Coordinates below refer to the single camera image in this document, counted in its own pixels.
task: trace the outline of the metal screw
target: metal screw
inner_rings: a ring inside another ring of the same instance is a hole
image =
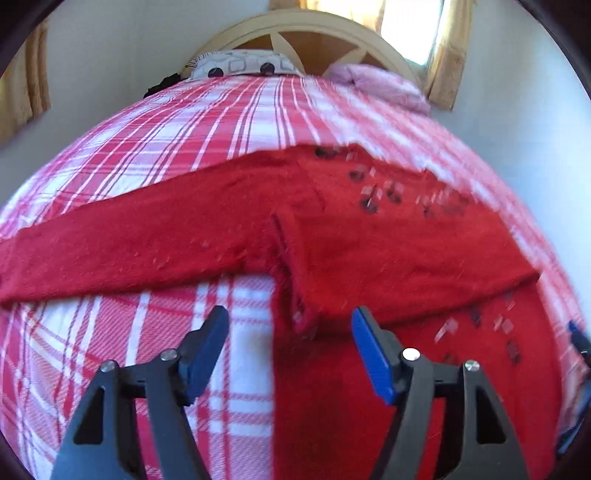
[[[117,367],[118,367],[118,365],[115,360],[105,360],[100,365],[100,371],[103,373],[107,373],[107,372],[114,370]]]
[[[167,348],[166,350],[163,350],[160,354],[160,359],[164,360],[165,362],[167,362],[168,360],[174,360],[177,357],[178,353],[174,348]]]
[[[480,364],[476,360],[467,360],[464,366],[469,372],[478,372],[480,370]]]
[[[421,356],[421,352],[419,352],[416,348],[405,348],[402,351],[402,356],[409,362],[414,362]]]

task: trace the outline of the window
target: window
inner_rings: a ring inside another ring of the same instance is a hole
[[[419,66],[429,61],[443,0],[386,0],[382,38]]]
[[[429,61],[443,9],[443,0],[307,0],[304,3],[312,10],[350,18],[376,30],[418,67],[426,66]]]

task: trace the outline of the headboard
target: headboard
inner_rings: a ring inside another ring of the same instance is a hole
[[[199,54],[260,48],[283,53],[302,73],[322,75],[332,63],[366,63],[398,73],[418,85],[400,53],[376,32],[347,18],[305,9],[284,9],[249,18],[215,35]],[[191,75],[189,68],[182,78]]]

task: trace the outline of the plaid bedspread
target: plaid bedspread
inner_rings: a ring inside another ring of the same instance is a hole
[[[459,139],[433,120],[354,89],[312,77],[183,82],[101,123],[30,178],[1,213],[0,236],[254,150],[351,142],[403,167],[430,169],[500,212],[543,272],[538,288],[560,351],[564,401],[557,428],[563,428],[582,375],[566,323],[583,320],[551,246],[513,192]],[[187,409],[189,422],[214,479],[270,479],[273,288],[268,277],[229,276],[0,310],[0,429],[35,478],[48,479],[69,418],[101,361],[147,361],[176,346],[221,304],[232,319],[229,340],[205,395]],[[148,476],[160,478],[143,402],[138,422]]]

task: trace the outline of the pillow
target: pillow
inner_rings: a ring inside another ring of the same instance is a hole
[[[234,75],[299,75],[290,59],[272,50],[210,51],[186,65],[193,68],[191,80]]]
[[[336,83],[352,85],[363,93],[411,112],[427,115],[431,110],[427,98],[413,82],[371,65],[332,64],[326,77]]]

